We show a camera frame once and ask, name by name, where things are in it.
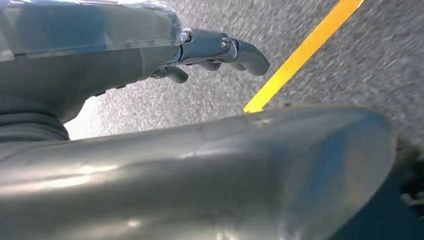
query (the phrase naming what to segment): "road surface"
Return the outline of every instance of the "road surface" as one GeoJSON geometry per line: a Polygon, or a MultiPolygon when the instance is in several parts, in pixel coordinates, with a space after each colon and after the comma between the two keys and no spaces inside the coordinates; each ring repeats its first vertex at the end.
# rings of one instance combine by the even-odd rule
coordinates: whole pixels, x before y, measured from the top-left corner
{"type": "MultiPolygon", "coordinates": [[[[243,114],[336,0],[170,0],[185,26],[223,31],[256,45],[271,69],[263,77],[186,67],[175,84],[148,79],[91,99],[67,125],[72,138],[180,126],[243,114]]],[[[265,109],[355,104],[386,113],[424,143],[424,1],[366,0],[265,109]]]]}

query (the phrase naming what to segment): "road marking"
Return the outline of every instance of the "road marking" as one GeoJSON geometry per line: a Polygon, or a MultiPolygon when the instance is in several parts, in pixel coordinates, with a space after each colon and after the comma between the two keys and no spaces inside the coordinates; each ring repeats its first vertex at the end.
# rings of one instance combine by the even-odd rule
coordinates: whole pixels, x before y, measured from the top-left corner
{"type": "Polygon", "coordinates": [[[340,0],[330,13],[307,36],[281,65],[277,72],[244,107],[246,113],[256,113],[286,84],[333,33],[361,6],[364,0],[340,0]]]}

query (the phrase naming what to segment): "bolt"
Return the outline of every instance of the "bolt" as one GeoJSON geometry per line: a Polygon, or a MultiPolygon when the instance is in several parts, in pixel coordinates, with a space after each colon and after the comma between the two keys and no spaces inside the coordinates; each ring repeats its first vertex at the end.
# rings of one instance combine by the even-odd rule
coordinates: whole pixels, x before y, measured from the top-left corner
{"type": "Polygon", "coordinates": [[[221,38],[221,47],[223,49],[228,49],[230,47],[230,39],[227,36],[221,38]]]}

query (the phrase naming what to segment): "asphalt road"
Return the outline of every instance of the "asphalt road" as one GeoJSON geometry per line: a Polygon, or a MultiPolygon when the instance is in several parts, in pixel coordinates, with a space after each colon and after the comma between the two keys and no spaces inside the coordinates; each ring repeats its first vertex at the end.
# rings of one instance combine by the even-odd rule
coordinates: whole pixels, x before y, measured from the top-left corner
{"type": "MultiPolygon", "coordinates": [[[[271,62],[263,77],[186,67],[175,84],[149,79],[89,101],[72,138],[122,134],[240,115],[336,0],[170,0],[188,27],[223,31],[256,45],[271,62]]],[[[424,1],[368,0],[265,109],[355,104],[386,113],[424,143],[424,1]]]]}

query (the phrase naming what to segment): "yellow road line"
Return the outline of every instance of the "yellow road line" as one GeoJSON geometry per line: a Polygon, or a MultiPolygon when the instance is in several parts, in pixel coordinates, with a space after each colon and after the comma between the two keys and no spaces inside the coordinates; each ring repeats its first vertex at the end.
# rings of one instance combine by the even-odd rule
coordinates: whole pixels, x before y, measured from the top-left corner
{"type": "Polygon", "coordinates": [[[340,0],[330,13],[307,36],[261,90],[244,107],[246,113],[256,113],[314,55],[333,33],[355,12],[364,0],[340,0]]]}

